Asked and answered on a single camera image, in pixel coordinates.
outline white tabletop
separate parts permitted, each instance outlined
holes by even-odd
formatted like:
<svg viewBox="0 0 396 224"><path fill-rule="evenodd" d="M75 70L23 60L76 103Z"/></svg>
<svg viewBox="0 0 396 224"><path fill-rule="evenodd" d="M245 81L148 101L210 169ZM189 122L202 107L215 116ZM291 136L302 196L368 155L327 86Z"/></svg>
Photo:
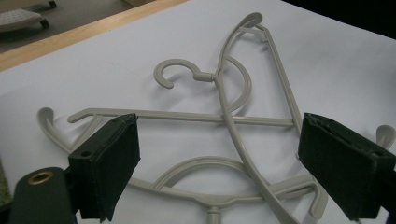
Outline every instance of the white tabletop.
<svg viewBox="0 0 396 224"><path fill-rule="evenodd" d="M68 116L87 107L220 114L213 83L195 82L189 70L168 68L172 90L154 80L154 67L167 59L189 60L215 72L225 38L247 14L260 12L275 40L301 113L335 119L375 140L376 127L396 127L396 41L319 16L277 0L191 0L140 21L61 49L0 73L0 156L14 189L40 168L68 166L67 154L39 129L41 107L55 111L54 124L72 142L87 123ZM252 96L239 116L290 118L271 54L251 35L232 55L249 71ZM227 80L230 99L242 84ZM307 174L295 160L295 130L239 125L247 150L271 183ZM200 156L240 161L225 125L140 119L142 160L134 177L155 181L179 162ZM396 153L396 146L390 151ZM256 192L252 181L222 168L198 170L175 188L203 193ZM349 223L330 199L323 218L307 214L313 194L283 202L303 223ZM384 223L387 212L377 220ZM205 223L206 210L191 202L127 188L113 223ZM79 223L98 223L80 220ZM223 223L278 223L266 203L238 204L222 211Z"/></svg>

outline chair wheel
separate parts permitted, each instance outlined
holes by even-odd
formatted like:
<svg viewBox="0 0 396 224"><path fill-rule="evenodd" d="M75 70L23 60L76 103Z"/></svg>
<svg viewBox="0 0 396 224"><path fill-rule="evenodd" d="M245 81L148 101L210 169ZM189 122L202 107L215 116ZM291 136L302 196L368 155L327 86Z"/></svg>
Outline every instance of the chair wheel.
<svg viewBox="0 0 396 224"><path fill-rule="evenodd" d="M50 27L50 23L46 19L42 20L40 24L43 27L43 29L48 29Z"/></svg>
<svg viewBox="0 0 396 224"><path fill-rule="evenodd" d="M51 8L56 8L57 7L55 1L49 1L49 6Z"/></svg>

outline gray floor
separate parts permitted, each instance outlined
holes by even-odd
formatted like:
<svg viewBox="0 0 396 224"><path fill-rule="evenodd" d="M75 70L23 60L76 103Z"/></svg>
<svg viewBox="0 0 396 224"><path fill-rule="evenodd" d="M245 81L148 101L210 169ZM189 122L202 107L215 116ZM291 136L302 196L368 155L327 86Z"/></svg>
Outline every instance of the gray floor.
<svg viewBox="0 0 396 224"><path fill-rule="evenodd" d="M43 30L38 23L18 31L0 33L0 53L132 8L122 0L55 0L55 3L56 8L49 4L25 8L46 18L49 29Z"/></svg>

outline gold screw hole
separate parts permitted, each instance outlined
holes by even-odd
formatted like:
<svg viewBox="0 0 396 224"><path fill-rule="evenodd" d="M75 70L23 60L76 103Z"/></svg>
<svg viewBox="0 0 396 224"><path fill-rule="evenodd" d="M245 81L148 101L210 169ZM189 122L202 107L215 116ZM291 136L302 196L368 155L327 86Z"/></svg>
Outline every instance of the gold screw hole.
<svg viewBox="0 0 396 224"><path fill-rule="evenodd" d="M32 175L27 181L30 185L39 185L49 181L53 177L53 172L43 171L38 174Z"/></svg>

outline hanger hook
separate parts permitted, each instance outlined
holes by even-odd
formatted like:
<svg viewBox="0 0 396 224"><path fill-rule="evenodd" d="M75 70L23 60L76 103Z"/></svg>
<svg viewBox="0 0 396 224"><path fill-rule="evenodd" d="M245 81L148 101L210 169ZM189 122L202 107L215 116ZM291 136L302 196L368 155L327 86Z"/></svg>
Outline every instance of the hanger hook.
<svg viewBox="0 0 396 224"><path fill-rule="evenodd" d="M172 89L174 83L163 77L163 70L172 65L180 65L189 68L192 71L192 77L196 81L212 82L214 80L214 74L201 72L194 63L182 59L169 59L159 63L154 69L155 80L166 89Z"/></svg>

